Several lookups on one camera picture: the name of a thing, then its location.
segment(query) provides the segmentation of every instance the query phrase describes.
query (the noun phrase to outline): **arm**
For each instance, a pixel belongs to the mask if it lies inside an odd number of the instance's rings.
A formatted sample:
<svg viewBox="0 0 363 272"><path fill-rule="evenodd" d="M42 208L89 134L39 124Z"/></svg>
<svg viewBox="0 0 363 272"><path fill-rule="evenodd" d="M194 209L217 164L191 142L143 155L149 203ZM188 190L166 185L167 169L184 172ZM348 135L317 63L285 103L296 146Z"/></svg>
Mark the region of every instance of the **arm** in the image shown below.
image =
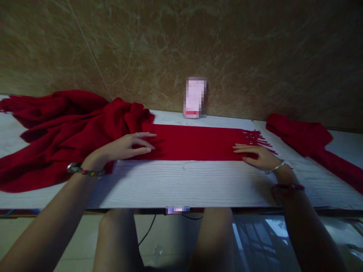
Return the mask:
<svg viewBox="0 0 363 272"><path fill-rule="evenodd" d="M140 132L140 137L155 134ZM132 149L133 144L145 147ZM134 134L109 143L89 155L85 170L100 171L107 162L150 152L154 147ZM23 232L0 262L0 271L52 271L77 229L97 177L75 173Z"/></svg>
<svg viewBox="0 0 363 272"><path fill-rule="evenodd" d="M257 160L244 158L244 161L272 170L281 160L264 147L236 145L235 153L255 153ZM299 184L294 172L288 165L274 171L279 184ZM319 216L303 191L294 191L289 198L276 192L285 210L285 222L290 241L302 271L346 271L340 252L321 223Z"/></svg>

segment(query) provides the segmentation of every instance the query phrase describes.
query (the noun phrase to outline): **reflective floor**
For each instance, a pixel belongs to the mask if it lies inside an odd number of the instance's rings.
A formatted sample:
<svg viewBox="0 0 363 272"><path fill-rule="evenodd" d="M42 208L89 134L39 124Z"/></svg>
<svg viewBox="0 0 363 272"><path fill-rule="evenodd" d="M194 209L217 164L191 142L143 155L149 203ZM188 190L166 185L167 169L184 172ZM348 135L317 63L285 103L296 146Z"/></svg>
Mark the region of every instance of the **reflective floor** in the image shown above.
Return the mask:
<svg viewBox="0 0 363 272"><path fill-rule="evenodd" d="M153 215L136 215L139 241ZM83 216L55 271L92 271L101 215ZM363 225L356 221L321 218L337 243L349 271L363 271ZM0 258L31 223L32 218L0 220ZM145 265L184 271L193 252L200 220L180 215L157 215L140 245ZM233 220L235 271L300 271L283 216L235 215Z"/></svg>

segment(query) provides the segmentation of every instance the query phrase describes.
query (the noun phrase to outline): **red fabric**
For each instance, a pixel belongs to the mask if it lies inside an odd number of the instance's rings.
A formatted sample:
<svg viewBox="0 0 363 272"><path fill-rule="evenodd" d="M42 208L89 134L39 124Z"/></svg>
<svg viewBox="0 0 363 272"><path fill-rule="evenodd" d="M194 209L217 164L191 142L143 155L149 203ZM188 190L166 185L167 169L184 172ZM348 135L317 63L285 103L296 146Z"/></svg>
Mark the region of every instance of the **red fabric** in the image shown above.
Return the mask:
<svg viewBox="0 0 363 272"><path fill-rule="evenodd" d="M301 155L311 157L363 194L363 170L325 150L333 137L321 123L292 121L273 113L267 120L266 128Z"/></svg>
<svg viewBox="0 0 363 272"><path fill-rule="evenodd" d="M0 102L0 109L14 110L17 119L30 127L21 135L30 145L0 159L1 191L25 192L66 181L69 163L83 161L95 149L141 131L142 123L154 119L142 104L120 98L108 104L86 91L57 93L61 96L12 96ZM106 170L110 173L111 169L109 164Z"/></svg>
<svg viewBox="0 0 363 272"><path fill-rule="evenodd" d="M59 116L91 113L107 104L102 96L70 90L44 97L10 96L0 102L0 111L12 112L24 127L31 128Z"/></svg>
<svg viewBox="0 0 363 272"><path fill-rule="evenodd" d="M156 149L133 159L238 161L246 156L256 157L251 153L234 153L235 143L270 146L259 131L235 128L144 124L143 131L157 134L148 139Z"/></svg>

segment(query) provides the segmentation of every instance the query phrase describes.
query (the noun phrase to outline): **leg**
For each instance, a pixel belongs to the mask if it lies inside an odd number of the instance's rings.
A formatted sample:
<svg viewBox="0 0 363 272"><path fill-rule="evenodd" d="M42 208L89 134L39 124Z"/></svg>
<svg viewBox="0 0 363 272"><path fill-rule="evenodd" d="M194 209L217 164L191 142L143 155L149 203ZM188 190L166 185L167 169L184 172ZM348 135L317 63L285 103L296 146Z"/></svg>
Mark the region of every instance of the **leg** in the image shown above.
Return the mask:
<svg viewBox="0 0 363 272"><path fill-rule="evenodd" d="M144 271L132 209L111 209L101 219L93 271Z"/></svg>
<svg viewBox="0 0 363 272"><path fill-rule="evenodd" d="M233 270L232 210L206 208L189 272Z"/></svg>

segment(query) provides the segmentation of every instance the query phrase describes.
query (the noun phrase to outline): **white table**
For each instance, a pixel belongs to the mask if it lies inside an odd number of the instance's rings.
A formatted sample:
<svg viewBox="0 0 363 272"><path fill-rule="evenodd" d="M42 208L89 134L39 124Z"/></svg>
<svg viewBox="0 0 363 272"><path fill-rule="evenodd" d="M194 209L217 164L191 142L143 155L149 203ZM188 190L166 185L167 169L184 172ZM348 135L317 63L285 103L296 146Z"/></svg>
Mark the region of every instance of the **white table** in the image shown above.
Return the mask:
<svg viewBox="0 0 363 272"><path fill-rule="evenodd" d="M194 120L184 119L181 113L151 112L156 124L260 130L279 157L294 168L315 207L363 209L362 195L311 159L302 158L266 131L261 121L217 116ZM11 114L0 114L1 157L27 145L19 138L25 130ZM333 134L337 138L329 146L330 151L362 166L363 135ZM344 150L339 148L340 141L345 143ZM274 175L265 175L240 161L119 161L112 175L99 179L88 208L274 207L270 195L273 182ZM0 192L0 209L44 208L63 185L17 194Z"/></svg>

